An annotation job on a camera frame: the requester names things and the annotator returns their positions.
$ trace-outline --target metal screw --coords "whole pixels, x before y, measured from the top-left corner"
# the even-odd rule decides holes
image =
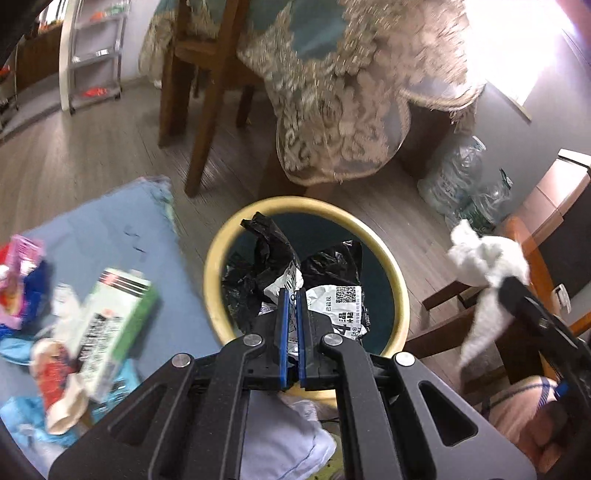
[[[176,368],[186,367],[189,363],[191,363],[191,357],[186,353],[177,353],[173,357],[173,365]]]
[[[396,363],[403,367],[410,367],[414,364],[414,355],[408,352],[399,352],[394,356]]]
[[[330,346],[337,346],[343,343],[343,337],[341,337],[338,333],[327,333],[323,340],[327,345]]]
[[[256,333],[249,333],[248,335],[244,336],[242,341],[244,342],[244,345],[257,346],[262,343],[262,337]]]

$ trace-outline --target plastic water bottle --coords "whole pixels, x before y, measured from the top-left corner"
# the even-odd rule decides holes
[[[444,153],[439,169],[417,184],[423,200],[443,215],[460,207],[480,182],[485,151],[476,137],[454,135],[454,143]]]
[[[501,178],[496,183],[484,185],[470,197],[466,205],[446,215],[447,226],[453,229],[461,220],[466,219],[479,234],[492,233],[506,215],[512,185],[511,179],[501,169]]]

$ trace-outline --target trash can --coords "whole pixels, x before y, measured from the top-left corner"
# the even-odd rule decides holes
[[[363,245],[361,284],[365,293],[371,328],[363,337],[370,353],[392,357],[402,350],[408,334],[410,307],[402,272],[380,237],[359,219],[344,210],[304,197],[274,197],[255,202],[234,214],[214,237],[204,268],[203,296],[209,322],[222,344],[241,335],[228,315],[221,279],[229,256],[237,251],[252,260],[256,238],[240,223],[257,212],[271,217],[294,247],[300,260],[345,240]],[[334,402],[335,392],[305,392],[293,388],[291,394]]]

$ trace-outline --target white cloth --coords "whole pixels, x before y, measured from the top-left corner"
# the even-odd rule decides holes
[[[335,449],[318,421],[306,420],[276,394],[251,392],[241,480],[304,480],[320,470]]]
[[[530,283],[530,266],[521,246],[501,236],[478,235],[467,220],[452,230],[452,244],[447,255],[456,264],[457,279],[473,287],[487,287],[478,297],[474,323],[462,344],[460,367],[483,352],[511,324],[513,317],[498,300],[498,289],[507,277]]]

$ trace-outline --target green and white box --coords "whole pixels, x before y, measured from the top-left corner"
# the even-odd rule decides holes
[[[152,283],[107,268],[81,308],[80,335],[68,350],[77,352],[86,394],[102,403],[127,352],[154,307]]]

